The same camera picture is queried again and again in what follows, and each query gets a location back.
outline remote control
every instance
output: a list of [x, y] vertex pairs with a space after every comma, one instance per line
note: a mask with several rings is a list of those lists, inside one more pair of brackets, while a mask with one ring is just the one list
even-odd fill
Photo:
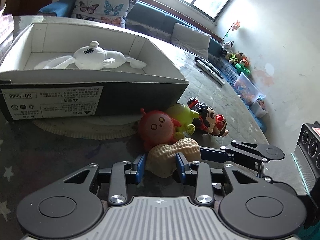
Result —
[[201, 69], [203, 69], [205, 72], [207, 72], [210, 76], [212, 76], [220, 85], [224, 85], [225, 82], [206, 64], [204, 64], [202, 61], [197, 60], [196, 65], [199, 66]]
[[195, 57], [195, 61], [197, 60], [200, 60], [202, 63], [204, 63], [207, 67], [211, 68], [221, 79], [223, 79], [223, 76], [220, 74], [219, 70], [214, 66], [212, 65], [209, 61], [203, 59], [203, 58], [200, 58], [200, 57]]

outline red round toy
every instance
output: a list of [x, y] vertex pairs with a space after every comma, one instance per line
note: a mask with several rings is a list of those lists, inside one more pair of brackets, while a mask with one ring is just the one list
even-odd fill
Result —
[[144, 140], [146, 151], [159, 144], [172, 144], [176, 142], [173, 135], [175, 127], [181, 126], [179, 121], [172, 119], [165, 112], [157, 110], [145, 113], [142, 108], [141, 113], [143, 116], [139, 123], [139, 133]]

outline round mat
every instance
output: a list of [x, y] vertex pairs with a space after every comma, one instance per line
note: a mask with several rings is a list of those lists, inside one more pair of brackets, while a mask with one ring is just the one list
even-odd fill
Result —
[[33, 120], [39, 128], [73, 138], [105, 140], [133, 135], [141, 115], [77, 116]]

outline butterfly pillow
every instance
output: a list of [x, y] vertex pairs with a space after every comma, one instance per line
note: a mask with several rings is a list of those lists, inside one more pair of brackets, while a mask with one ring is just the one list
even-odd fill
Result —
[[125, 27], [125, 19], [136, 0], [76, 0], [72, 18]]

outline yellow-green toy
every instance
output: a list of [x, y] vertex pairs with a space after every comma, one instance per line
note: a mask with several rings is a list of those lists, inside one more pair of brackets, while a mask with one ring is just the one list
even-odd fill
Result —
[[184, 104], [174, 104], [165, 111], [171, 118], [181, 123], [180, 127], [176, 127], [174, 138], [180, 140], [184, 138], [183, 132], [191, 135], [195, 132], [195, 126], [192, 124], [194, 118], [199, 118], [199, 113], [191, 110]]

